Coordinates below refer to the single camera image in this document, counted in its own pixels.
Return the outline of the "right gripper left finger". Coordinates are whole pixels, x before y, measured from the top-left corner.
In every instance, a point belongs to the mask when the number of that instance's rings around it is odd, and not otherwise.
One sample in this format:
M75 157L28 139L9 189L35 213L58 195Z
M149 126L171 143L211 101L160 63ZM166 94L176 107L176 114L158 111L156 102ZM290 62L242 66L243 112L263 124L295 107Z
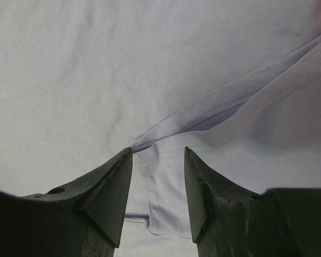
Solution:
M0 256L113 256L120 245L132 150L45 194L0 191Z

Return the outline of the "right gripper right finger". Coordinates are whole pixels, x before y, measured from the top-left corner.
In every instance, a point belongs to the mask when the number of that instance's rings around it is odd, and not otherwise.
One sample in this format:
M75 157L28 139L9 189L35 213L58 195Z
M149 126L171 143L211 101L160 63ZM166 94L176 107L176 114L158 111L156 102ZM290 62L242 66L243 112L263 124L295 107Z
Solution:
M247 190L184 155L192 240L199 256L321 256L321 188Z

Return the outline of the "purple t-shirt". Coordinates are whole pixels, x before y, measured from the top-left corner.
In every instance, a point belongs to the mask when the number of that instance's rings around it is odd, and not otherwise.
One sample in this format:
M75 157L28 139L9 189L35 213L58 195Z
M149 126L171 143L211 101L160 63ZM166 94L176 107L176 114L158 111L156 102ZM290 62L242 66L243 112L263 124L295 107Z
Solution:
M321 188L321 1L0 1L0 191L126 148L113 256L199 256L185 148L257 194Z

